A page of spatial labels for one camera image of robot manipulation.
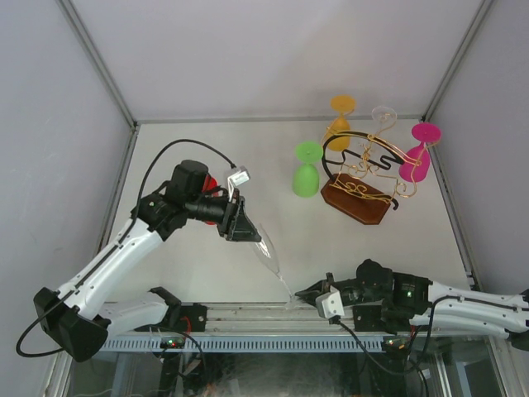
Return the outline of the clear wine glass front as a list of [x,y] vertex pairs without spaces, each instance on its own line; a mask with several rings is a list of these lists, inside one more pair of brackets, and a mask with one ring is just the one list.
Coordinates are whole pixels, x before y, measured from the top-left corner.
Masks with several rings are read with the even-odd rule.
[[260,241],[254,242],[252,249],[257,256],[260,263],[266,267],[280,282],[288,293],[288,302],[284,305],[286,310],[295,310],[299,308],[299,300],[290,289],[288,283],[284,279],[280,268],[279,257],[275,250],[274,244],[271,241],[268,233],[261,223],[256,225],[256,230],[260,235]]

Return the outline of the red wine glass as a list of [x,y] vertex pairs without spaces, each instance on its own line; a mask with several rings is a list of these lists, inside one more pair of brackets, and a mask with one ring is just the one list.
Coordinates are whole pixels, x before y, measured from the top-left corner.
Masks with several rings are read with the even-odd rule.
[[215,188],[218,186],[217,180],[209,175],[205,181],[203,186],[203,192],[209,192],[211,196],[218,197],[220,195],[220,191],[215,190]]

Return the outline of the green wine glass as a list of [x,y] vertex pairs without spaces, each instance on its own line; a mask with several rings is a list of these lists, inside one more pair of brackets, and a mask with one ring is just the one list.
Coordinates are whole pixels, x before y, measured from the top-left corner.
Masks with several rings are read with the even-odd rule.
[[296,146],[295,155],[300,166],[293,175],[293,192],[301,198],[311,198],[319,190],[319,172],[316,163],[323,156],[322,146],[315,141],[305,141]]

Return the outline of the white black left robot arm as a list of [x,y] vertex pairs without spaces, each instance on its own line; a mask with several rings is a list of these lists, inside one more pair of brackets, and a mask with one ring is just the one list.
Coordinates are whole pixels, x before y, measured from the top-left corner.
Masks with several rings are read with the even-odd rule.
[[170,331],[179,325],[182,303],[163,287],[128,302],[110,303],[107,298],[130,270],[187,221],[214,224],[228,242],[261,241],[238,189],[250,179],[247,169],[233,167],[226,187],[208,189],[209,177],[201,162],[176,165],[171,179],[140,198],[124,228],[75,277],[57,290],[36,293],[37,322],[76,362],[95,356],[110,337],[145,326]]

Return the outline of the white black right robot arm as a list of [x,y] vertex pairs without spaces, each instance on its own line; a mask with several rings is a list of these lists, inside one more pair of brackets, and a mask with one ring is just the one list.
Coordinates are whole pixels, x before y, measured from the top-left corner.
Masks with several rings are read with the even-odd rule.
[[458,289],[426,277],[395,272],[364,260],[355,278],[336,281],[331,272],[294,296],[320,317],[343,317],[346,307],[378,304],[384,331],[408,326],[453,328],[494,335],[517,350],[528,350],[528,292],[490,294]]

